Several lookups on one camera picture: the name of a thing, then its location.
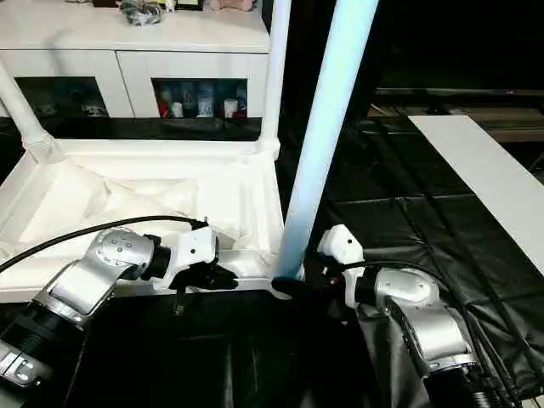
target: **black ribbed hose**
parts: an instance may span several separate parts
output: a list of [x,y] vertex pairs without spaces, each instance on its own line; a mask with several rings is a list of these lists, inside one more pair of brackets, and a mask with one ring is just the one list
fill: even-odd
[[502,408],[496,379],[486,377],[479,365],[438,371],[425,379],[434,408]]

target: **silver metal housing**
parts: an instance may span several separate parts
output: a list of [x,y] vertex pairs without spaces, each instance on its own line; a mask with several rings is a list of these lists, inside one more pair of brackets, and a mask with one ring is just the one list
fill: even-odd
[[430,275],[416,269],[383,268],[377,274],[375,293],[378,309],[401,324],[424,376],[476,362]]
[[153,258],[153,241],[129,229],[100,232],[80,260],[66,265],[34,300],[82,327],[120,279],[136,280]]

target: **black cable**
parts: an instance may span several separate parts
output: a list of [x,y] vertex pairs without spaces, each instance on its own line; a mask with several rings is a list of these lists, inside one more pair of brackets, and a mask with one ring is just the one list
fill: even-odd
[[35,253],[43,251],[44,249],[52,247],[53,245],[60,244],[61,242],[73,240],[74,238],[77,238],[78,236],[92,234],[93,232],[99,232],[101,230],[106,230],[108,228],[120,227],[121,225],[127,225],[127,224],[144,223],[146,221],[177,221],[180,223],[190,224],[191,228],[193,229],[207,225],[207,223],[203,221],[198,221],[193,218],[178,217],[175,215],[148,215],[145,217],[120,219],[118,221],[112,221],[110,223],[95,225],[94,227],[79,229],[77,231],[57,236],[49,241],[45,241],[45,242],[42,242],[41,244],[33,246],[32,248],[27,249],[26,251],[23,251],[15,255],[13,258],[8,259],[6,262],[2,263],[0,265],[0,273],[2,273],[7,268],[14,266],[20,261],[27,259],[28,257],[31,257]]

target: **white shelf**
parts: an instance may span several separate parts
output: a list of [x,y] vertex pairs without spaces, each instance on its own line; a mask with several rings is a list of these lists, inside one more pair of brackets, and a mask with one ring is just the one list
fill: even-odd
[[63,0],[0,2],[0,49],[269,52],[260,9],[177,11],[156,25],[130,26],[116,8]]

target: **white shelf leg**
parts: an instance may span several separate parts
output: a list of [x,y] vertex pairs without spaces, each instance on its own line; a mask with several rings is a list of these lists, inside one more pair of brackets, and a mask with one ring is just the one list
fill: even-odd
[[280,118],[281,89],[283,71],[286,64],[287,34],[291,0],[274,1],[272,26],[270,28],[270,54],[267,70],[266,91],[264,93],[264,114],[259,138],[260,150],[271,150],[277,156],[280,150],[278,141],[278,120]]
[[19,85],[0,60],[0,99],[19,129],[23,147],[37,162],[56,162],[62,155],[53,136],[37,120]]

